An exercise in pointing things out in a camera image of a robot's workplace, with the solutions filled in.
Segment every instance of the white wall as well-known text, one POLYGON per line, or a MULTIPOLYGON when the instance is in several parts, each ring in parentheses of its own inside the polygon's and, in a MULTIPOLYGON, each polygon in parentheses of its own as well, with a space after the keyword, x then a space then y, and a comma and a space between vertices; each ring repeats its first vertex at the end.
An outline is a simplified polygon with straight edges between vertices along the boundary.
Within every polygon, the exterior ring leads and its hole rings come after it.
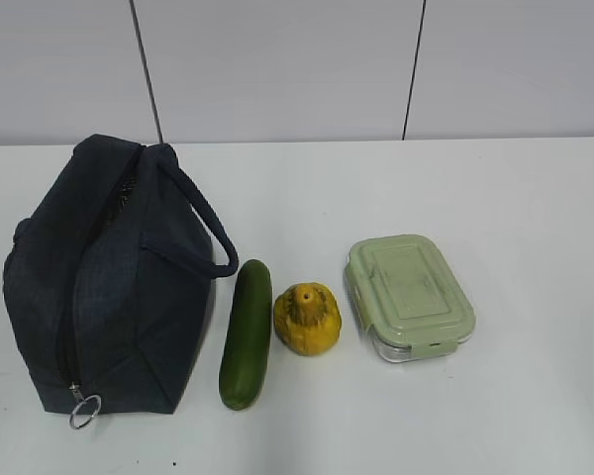
POLYGON ((594 0, 428 0, 408 139, 594 136, 594 0))
MULTIPOLYGON (((170 142, 400 139, 422 0, 136 0, 170 142)), ((128 0, 0 2, 0 143, 156 141, 128 0)), ((408 139, 594 135, 594 0, 427 0, 408 139)))
POLYGON ((422 0, 137 0, 171 142, 402 136, 422 0))
POLYGON ((0 0, 0 144, 154 142, 127 2, 0 0))

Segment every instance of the cucumber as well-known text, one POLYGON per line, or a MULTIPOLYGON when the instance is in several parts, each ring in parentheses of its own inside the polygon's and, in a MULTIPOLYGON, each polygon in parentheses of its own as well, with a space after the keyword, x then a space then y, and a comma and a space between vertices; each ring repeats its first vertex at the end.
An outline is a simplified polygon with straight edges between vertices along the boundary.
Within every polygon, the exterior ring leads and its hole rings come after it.
POLYGON ((219 390, 234 411, 248 408, 259 395, 266 374, 271 333, 270 272, 249 260, 238 273, 220 365, 219 390))

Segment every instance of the lunch bag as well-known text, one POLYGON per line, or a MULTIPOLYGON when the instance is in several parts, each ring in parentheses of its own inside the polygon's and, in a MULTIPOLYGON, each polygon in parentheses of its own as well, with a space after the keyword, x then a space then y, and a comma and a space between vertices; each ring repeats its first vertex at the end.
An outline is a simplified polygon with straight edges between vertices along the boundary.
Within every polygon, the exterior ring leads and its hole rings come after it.
POLYGON ((44 409, 173 413, 238 255, 172 147, 85 140, 13 241, 4 299, 44 409))

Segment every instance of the bag strap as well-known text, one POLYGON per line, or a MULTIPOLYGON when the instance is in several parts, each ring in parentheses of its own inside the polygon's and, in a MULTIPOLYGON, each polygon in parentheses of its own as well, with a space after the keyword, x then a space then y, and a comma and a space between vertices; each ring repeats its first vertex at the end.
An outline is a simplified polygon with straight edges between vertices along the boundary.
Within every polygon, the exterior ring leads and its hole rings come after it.
POLYGON ((180 169, 175 159, 160 159, 158 166, 171 178, 171 181, 174 182, 176 187, 185 196, 205 226, 216 237, 227 253, 229 263, 218 265, 175 242, 154 236, 144 237, 142 239, 142 246, 189 272, 201 272, 212 279, 229 277, 235 274, 240 265, 238 252, 227 236, 211 205, 202 196, 202 193, 191 178, 180 169))

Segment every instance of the food container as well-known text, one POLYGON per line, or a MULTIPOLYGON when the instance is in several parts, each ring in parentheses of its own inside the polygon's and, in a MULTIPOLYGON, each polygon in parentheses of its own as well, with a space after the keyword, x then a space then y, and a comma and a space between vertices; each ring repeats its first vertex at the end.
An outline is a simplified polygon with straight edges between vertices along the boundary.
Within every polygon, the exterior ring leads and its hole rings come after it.
POLYGON ((358 242, 349 252, 346 286, 363 331, 389 362, 452 353, 475 327, 471 305, 426 237, 358 242))

